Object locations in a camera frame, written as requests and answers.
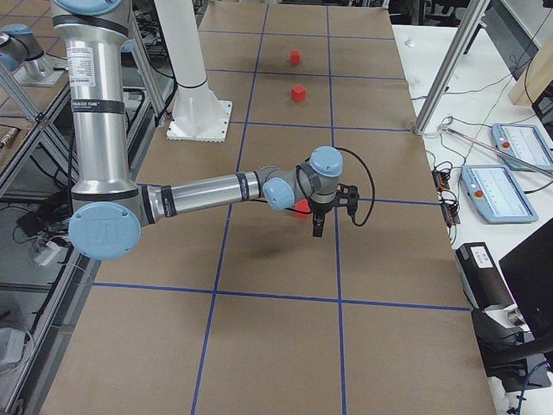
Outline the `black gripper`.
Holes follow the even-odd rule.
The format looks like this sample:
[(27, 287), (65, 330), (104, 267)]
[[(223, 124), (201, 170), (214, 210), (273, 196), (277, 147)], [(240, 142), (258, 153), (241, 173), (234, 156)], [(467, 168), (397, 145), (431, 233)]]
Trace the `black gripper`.
[(312, 236), (320, 238), (324, 231), (324, 214), (340, 205), (340, 196), (336, 192), (327, 195), (313, 194), (308, 198), (308, 204), (313, 213)]

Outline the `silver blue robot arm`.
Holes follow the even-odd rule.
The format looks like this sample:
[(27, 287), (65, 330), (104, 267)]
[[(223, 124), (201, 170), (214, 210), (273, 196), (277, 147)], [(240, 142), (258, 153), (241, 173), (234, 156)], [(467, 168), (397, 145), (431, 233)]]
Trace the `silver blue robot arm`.
[(66, 44), (79, 179), (73, 186), (69, 239), (91, 259), (123, 257), (143, 228), (162, 218), (264, 199), (275, 210), (307, 200), (314, 234), (346, 198), (343, 157), (315, 149), (291, 170), (269, 166), (181, 186), (150, 186), (130, 178), (121, 52), (130, 38), (129, 1), (55, 1), (53, 25)]

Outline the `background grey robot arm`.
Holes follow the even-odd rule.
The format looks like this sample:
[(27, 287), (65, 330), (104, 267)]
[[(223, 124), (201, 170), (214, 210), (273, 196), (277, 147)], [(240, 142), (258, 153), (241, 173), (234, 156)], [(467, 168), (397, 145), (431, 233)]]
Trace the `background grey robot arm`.
[(54, 86), (65, 61), (47, 54), (25, 24), (1, 27), (1, 63), (22, 86)]

